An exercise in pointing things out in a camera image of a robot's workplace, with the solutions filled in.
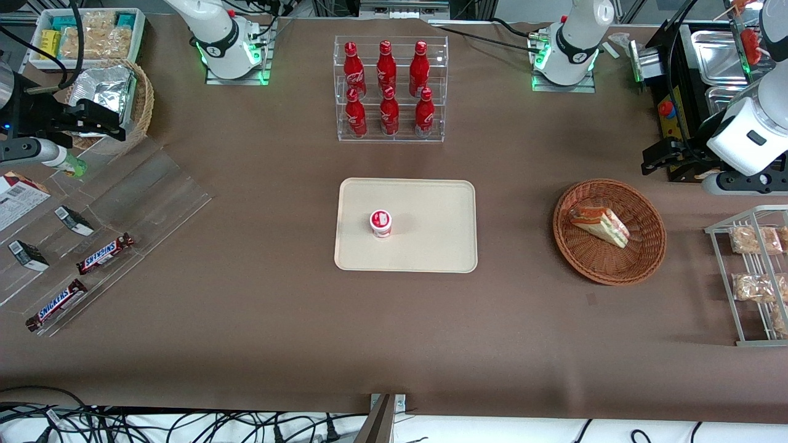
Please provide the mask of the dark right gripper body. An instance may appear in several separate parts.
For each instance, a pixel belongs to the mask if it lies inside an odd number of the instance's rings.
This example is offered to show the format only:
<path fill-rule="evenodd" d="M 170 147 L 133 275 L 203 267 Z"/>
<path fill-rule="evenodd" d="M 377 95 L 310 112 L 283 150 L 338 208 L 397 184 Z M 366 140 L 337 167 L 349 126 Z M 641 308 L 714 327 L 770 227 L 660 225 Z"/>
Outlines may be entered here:
<path fill-rule="evenodd" d="M 2 135 L 47 138 L 62 132 L 55 121 L 62 113 L 62 104 L 49 93 L 29 94 L 28 88 L 2 86 Z"/>

